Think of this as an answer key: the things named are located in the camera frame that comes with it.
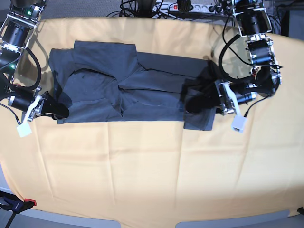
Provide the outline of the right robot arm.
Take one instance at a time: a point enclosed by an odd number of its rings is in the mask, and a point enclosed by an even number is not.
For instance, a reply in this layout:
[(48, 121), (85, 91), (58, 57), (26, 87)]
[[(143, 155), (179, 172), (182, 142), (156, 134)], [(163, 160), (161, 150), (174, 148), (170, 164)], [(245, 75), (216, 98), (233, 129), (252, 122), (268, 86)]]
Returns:
[[(0, 98), (7, 100), (8, 110), (13, 108), (29, 114), (25, 122), (40, 116), (54, 120), (69, 117), (69, 110), (57, 102), (48, 91), (40, 93), (42, 70), (37, 57), (29, 48), (41, 14), (47, 5), (46, 0), (12, 0), (9, 12), (0, 28)], [(31, 86), (14, 82), (14, 73), (24, 52), (32, 57), (37, 69), (37, 79)]]

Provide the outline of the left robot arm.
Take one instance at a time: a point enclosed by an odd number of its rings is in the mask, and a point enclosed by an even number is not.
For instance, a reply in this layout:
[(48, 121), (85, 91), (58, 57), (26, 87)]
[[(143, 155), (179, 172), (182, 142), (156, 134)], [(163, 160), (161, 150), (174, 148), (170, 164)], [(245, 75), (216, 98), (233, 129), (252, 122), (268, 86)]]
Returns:
[[(238, 34), (225, 42), (218, 57), (219, 76), (187, 101), (188, 113), (214, 108), (221, 115), (241, 115), (240, 105), (248, 104), (257, 95), (267, 99), (276, 93), (282, 83), (282, 67), (275, 57), (273, 41), (267, 36), (272, 25), (262, 0), (219, 0), (206, 8), (192, 6), (187, 0), (179, 1), (177, 8), (205, 13), (206, 17), (224, 15), (238, 27)], [(243, 78), (231, 77), (223, 67), (224, 54), (239, 38), (245, 38), (247, 46), (248, 60), (243, 63), (251, 67), (250, 75)]]

